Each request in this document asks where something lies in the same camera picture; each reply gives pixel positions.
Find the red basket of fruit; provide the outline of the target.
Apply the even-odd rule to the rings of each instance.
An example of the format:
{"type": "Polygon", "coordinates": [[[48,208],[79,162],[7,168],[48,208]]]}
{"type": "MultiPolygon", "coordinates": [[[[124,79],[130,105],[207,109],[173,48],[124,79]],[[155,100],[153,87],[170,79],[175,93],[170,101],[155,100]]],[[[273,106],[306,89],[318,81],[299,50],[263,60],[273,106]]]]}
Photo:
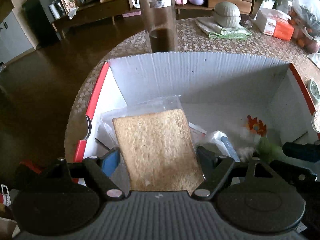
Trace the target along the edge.
{"type": "Polygon", "coordinates": [[[298,46],[309,54],[319,52],[319,21],[314,24],[308,23],[293,7],[289,10],[289,16],[289,24],[294,27],[292,38],[298,46]]]}

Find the wooden tv cabinet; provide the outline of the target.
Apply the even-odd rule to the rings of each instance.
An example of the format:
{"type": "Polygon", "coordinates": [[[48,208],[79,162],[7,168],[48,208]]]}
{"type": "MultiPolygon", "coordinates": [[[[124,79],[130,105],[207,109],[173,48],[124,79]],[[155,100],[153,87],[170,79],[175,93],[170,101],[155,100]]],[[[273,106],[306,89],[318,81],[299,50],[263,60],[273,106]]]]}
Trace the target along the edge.
{"type": "Polygon", "coordinates": [[[75,13],[73,17],[62,16],[52,25],[63,36],[64,31],[71,27],[140,10],[147,28],[169,28],[174,10],[213,9],[220,2],[231,2],[241,13],[248,15],[252,13],[254,5],[254,0],[105,0],[80,9],[72,8],[71,11],[75,13]]]}

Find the red cardboard shoe box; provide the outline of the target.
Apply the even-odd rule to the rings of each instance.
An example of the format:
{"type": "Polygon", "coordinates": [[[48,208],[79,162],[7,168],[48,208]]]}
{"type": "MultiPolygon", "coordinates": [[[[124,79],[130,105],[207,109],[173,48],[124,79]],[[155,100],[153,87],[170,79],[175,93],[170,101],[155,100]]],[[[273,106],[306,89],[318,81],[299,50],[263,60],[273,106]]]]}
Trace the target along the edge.
{"type": "Polygon", "coordinates": [[[248,145],[247,116],[259,118],[282,143],[305,135],[314,143],[313,101],[295,67],[262,56],[165,52],[107,61],[96,81],[86,119],[89,129],[80,140],[74,161],[102,156],[97,140],[117,147],[103,136],[103,113],[163,96],[178,95],[188,123],[207,134],[221,131],[237,149],[248,145]]]}

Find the clear plastic bag pile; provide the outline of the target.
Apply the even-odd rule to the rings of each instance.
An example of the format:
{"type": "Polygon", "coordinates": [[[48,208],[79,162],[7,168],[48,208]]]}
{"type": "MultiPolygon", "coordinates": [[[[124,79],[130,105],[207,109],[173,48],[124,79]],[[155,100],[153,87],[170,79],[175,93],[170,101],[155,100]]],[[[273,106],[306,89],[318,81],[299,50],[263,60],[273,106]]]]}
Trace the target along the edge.
{"type": "Polygon", "coordinates": [[[319,0],[292,0],[292,7],[305,21],[319,21],[319,0]]]}

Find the bagged bread slice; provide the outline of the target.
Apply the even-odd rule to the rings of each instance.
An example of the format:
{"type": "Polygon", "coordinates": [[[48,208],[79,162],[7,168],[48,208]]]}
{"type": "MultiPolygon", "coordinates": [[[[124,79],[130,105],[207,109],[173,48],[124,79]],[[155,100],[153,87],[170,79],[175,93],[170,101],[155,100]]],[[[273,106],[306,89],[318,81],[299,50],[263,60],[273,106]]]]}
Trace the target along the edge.
{"type": "Polygon", "coordinates": [[[99,124],[120,149],[131,190],[191,193],[204,181],[178,95],[105,112],[99,124]]]}

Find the grey-green round ceramic pot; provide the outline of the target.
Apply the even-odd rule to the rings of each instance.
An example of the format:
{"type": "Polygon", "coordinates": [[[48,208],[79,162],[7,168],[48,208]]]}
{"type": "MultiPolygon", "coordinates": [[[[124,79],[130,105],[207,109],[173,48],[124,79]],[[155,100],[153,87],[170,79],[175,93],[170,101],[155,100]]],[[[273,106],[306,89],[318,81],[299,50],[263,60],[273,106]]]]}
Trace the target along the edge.
{"type": "Polygon", "coordinates": [[[241,21],[239,8],[231,2],[217,3],[213,10],[214,21],[222,27],[233,28],[241,21]]]}

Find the pink patterned small packet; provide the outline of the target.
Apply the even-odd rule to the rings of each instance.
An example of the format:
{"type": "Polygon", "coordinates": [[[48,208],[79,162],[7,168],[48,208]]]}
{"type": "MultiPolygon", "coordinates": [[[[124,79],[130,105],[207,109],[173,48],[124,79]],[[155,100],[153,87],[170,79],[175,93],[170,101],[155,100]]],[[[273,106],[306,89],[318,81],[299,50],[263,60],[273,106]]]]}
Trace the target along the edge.
{"type": "Polygon", "coordinates": [[[207,131],[205,131],[200,126],[192,124],[191,122],[189,123],[189,128],[190,128],[190,133],[191,133],[191,139],[192,139],[192,142],[194,145],[201,142],[207,134],[207,131]]]}

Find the dark side cabinet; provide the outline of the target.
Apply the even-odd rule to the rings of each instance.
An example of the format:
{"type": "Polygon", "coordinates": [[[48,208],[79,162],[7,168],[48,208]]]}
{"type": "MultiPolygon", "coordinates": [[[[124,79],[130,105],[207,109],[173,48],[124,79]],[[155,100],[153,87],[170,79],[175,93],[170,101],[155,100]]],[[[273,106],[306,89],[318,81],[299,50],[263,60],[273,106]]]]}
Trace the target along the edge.
{"type": "Polygon", "coordinates": [[[27,0],[22,4],[28,24],[38,40],[38,47],[49,47],[61,41],[61,35],[55,31],[55,21],[49,6],[53,0],[27,0]]]}

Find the white router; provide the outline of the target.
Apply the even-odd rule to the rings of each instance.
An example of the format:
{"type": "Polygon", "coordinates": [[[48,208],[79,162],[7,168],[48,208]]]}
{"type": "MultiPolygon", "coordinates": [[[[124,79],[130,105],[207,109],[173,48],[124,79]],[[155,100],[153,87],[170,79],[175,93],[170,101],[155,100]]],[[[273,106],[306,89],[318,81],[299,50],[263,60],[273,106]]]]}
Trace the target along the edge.
{"type": "Polygon", "coordinates": [[[130,9],[140,9],[139,0],[128,0],[130,9]]]}

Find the lace tablecloth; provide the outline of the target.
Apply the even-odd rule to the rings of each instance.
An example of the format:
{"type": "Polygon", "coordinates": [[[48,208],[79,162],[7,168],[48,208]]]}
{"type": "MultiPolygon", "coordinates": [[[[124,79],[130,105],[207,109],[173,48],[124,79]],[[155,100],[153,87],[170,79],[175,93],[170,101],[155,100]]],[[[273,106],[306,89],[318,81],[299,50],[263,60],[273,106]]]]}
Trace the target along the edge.
{"type": "MultiPolygon", "coordinates": [[[[196,25],[195,19],[178,21],[178,48],[180,51],[211,51],[238,54],[253,54],[276,57],[293,63],[304,82],[314,79],[319,82],[319,68],[307,57],[307,53],[295,42],[287,42],[262,34],[253,27],[252,35],[246,40],[227,40],[209,38],[196,25]]],[[[89,98],[105,61],[112,58],[144,54],[147,51],[145,33],[141,31],[125,39],[107,53],[91,70],[82,84],[70,112],[65,133],[65,156],[69,162],[74,160],[74,153],[80,140],[89,98]]]]}

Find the folded green cloth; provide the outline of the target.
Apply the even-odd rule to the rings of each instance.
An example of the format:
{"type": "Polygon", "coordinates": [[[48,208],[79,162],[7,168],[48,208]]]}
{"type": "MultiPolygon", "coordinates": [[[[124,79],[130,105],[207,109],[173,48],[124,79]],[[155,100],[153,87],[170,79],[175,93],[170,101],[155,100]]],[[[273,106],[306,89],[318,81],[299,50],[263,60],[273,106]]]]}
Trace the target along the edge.
{"type": "Polygon", "coordinates": [[[252,35],[240,24],[235,27],[222,27],[214,21],[213,17],[200,17],[195,20],[195,23],[209,38],[245,40],[252,35]]]}

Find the clear glass jar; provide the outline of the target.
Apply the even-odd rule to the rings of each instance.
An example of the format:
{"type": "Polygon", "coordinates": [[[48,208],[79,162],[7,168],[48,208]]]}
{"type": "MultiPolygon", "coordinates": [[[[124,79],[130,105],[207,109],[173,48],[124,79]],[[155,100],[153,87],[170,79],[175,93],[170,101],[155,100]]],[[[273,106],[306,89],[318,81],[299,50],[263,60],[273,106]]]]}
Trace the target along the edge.
{"type": "Polygon", "coordinates": [[[146,40],[152,53],[177,50],[175,0],[139,0],[146,40]]]}

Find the orange tissue box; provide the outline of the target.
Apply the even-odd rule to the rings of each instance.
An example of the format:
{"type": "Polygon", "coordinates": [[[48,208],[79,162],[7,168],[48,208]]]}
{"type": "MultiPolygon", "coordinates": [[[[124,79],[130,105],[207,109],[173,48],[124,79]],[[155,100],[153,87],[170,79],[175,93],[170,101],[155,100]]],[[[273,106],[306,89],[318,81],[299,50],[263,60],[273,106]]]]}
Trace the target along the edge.
{"type": "Polygon", "coordinates": [[[294,27],[289,23],[289,20],[291,20],[291,16],[280,10],[261,8],[257,12],[255,24],[265,35],[290,41],[294,27]]]}

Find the correction tape dispenser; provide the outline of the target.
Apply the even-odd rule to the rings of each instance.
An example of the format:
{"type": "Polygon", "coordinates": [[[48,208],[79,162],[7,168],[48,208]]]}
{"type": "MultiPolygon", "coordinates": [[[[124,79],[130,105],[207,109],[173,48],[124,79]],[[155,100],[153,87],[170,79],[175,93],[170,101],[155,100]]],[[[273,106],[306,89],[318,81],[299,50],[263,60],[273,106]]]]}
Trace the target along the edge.
{"type": "Polygon", "coordinates": [[[320,101],[320,94],[317,83],[313,79],[310,79],[308,82],[308,91],[314,105],[317,105],[320,101]]]}

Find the green white tube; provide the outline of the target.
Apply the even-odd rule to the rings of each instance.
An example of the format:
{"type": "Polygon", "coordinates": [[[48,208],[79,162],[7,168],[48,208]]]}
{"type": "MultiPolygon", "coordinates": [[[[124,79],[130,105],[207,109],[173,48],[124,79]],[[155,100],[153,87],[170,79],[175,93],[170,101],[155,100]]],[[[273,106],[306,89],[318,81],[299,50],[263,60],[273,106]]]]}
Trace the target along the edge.
{"type": "Polygon", "coordinates": [[[260,138],[256,152],[259,158],[268,164],[274,160],[284,161],[286,157],[282,147],[270,143],[266,137],[260,138]]]}

